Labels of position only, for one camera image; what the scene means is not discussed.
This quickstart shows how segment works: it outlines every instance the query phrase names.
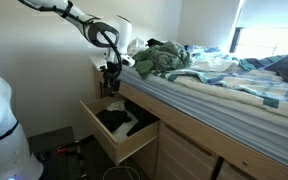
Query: window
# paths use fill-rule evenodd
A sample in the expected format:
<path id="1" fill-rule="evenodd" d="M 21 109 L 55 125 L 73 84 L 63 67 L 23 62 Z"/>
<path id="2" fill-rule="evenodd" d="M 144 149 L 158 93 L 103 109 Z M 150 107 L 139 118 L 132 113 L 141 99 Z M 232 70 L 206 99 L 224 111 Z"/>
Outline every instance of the window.
<path id="1" fill-rule="evenodd" d="M 236 28 L 230 52 L 238 58 L 288 54 L 288 28 Z"/>

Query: green clothing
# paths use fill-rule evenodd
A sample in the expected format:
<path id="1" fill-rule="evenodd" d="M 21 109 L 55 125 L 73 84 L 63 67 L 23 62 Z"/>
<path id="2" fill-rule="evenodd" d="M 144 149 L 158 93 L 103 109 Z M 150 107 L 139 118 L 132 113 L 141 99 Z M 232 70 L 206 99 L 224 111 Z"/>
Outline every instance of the green clothing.
<path id="1" fill-rule="evenodd" d="M 161 46 L 155 45 L 133 56 L 135 68 L 145 79 L 152 70 L 166 72 L 183 69 L 191 65 L 190 55 L 184 47 L 176 42 L 168 41 Z"/>

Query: open drawer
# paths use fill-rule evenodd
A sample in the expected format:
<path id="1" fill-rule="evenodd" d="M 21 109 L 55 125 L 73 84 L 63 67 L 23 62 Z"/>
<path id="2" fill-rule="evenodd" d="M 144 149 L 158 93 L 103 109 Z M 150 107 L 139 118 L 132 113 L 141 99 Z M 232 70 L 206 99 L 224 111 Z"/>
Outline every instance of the open drawer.
<path id="1" fill-rule="evenodd" d="M 106 97 L 89 103 L 80 101 L 88 116 L 86 120 L 88 128 L 116 166 L 158 136 L 158 121 L 129 137 L 121 138 L 114 132 L 111 133 L 95 115 L 106 109 L 112 102 L 119 100 L 123 100 L 123 97 Z"/>

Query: white robot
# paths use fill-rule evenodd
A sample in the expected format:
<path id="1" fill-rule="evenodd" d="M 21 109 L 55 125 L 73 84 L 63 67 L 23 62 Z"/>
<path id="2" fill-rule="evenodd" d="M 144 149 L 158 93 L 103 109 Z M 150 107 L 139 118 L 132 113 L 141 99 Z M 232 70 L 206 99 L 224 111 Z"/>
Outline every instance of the white robot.
<path id="1" fill-rule="evenodd" d="M 118 91 L 122 65 L 133 66 L 127 55 L 132 25 L 121 17 L 111 21 L 84 13 L 68 0 L 19 0 L 39 11 L 53 11 L 74 24 L 96 47 L 107 48 L 103 57 L 91 57 L 97 70 L 104 72 L 105 84 L 112 94 Z M 29 151 L 21 124 L 10 108 L 12 90 L 0 77 L 0 180 L 37 180 L 43 166 Z"/>
<path id="2" fill-rule="evenodd" d="M 0 179 L 38 179 L 42 164 L 29 151 L 21 124 L 10 108 L 12 90 L 0 77 Z"/>

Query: robotic arm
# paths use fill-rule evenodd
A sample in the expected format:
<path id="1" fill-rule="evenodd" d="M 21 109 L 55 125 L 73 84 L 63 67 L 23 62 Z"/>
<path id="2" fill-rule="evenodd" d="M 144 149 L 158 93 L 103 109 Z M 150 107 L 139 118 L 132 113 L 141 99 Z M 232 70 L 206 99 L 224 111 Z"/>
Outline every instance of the robotic arm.
<path id="1" fill-rule="evenodd" d="M 105 86 L 110 85 L 112 93 L 119 89 L 118 76 L 122 65 L 133 66 L 135 61 L 127 55 L 132 24 L 127 19 L 116 16 L 113 21 L 86 14 L 69 0 L 19 0 L 24 5 L 38 11 L 53 11 L 74 24 L 81 34 L 94 46 L 107 48 L 101 58 L 91 57 L 97 70 L 104 72 Z"/>

